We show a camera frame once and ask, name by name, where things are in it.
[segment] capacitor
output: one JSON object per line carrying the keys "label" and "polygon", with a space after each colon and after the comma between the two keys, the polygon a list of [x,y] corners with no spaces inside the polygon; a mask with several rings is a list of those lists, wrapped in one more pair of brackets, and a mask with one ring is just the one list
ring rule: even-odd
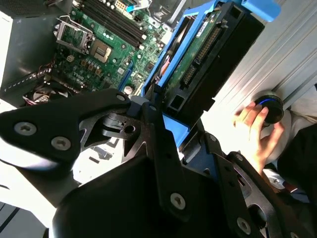
{"label": "capacitor", "polygon": [[133,93],[133,88],[131,86],[125,86],[123,92],[127,95],[130,95]]}

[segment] black mount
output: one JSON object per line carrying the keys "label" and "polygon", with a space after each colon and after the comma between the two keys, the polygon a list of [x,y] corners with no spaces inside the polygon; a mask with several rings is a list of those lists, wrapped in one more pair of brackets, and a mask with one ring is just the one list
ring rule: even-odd
{"label": "black mount", "polygon": [[[112,237],[193,237],[198,230],[205,237],[260,238],[263,231],[276,238],[291,233],[311,237],[240,154],[223,158],[212,135],[195,134],[195,154],[185,153],[182,165],[164,126],[161,101],[157,85],[145,99],[130,100],[107,89],[0,115],[0,137],[8,148],[33,156],[28,163],[3,160],[52,179],[69,173],[83,150],[111,137],[124,140],[125,163],[64,198],[53,221],[55,237],[100,237],[105,232]],[[19,122],[36,130],[25,135],[16,130]],[[29,133],[30,128],[23,130]],[[70,147],[53,146],[57,137],[69,140]],[[251,189],[245,192],[237,175]],[[272,207],[268,221],[277,221],[267,222],[261,232],[245,201],[254,191]]]}

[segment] black knob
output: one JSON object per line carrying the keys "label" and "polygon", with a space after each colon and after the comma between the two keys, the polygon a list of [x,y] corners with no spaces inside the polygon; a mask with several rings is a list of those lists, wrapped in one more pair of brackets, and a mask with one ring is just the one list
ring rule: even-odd
{"label": "black knob", "polygon": [[283,101],[273,92],[265,91],[255,96],[255,103],[268,108],[265,118],[267,124],[274,124],[282,120],[284,116]]}

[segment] chip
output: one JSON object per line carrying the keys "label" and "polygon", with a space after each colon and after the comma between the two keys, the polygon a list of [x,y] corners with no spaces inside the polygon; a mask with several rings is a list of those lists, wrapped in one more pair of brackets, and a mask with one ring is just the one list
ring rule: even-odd
{"label": "chip", "polygon": [[146,72],[150,73],[152,69],[154,68],[154,64],[152,62],[149,62],[145,68]]}
{"label": "chip", "polygon": [[111,48],[100,40],[95,40],[90,54],[102,63],[106,63],[111,54]]}

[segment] motherboard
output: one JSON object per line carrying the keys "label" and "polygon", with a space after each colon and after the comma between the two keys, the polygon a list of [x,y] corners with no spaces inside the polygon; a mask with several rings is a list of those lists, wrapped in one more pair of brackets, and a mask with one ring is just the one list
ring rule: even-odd
{"label": "motherboard", "polygon": [[[127,12],[129,4],[118,0],[75,4],[63,25],[53,75],[77,92],[110,87],[139,95],[171,32],[146,9]],[[85,42],[86,48],[80,48],[85,36],[91,39]]]}

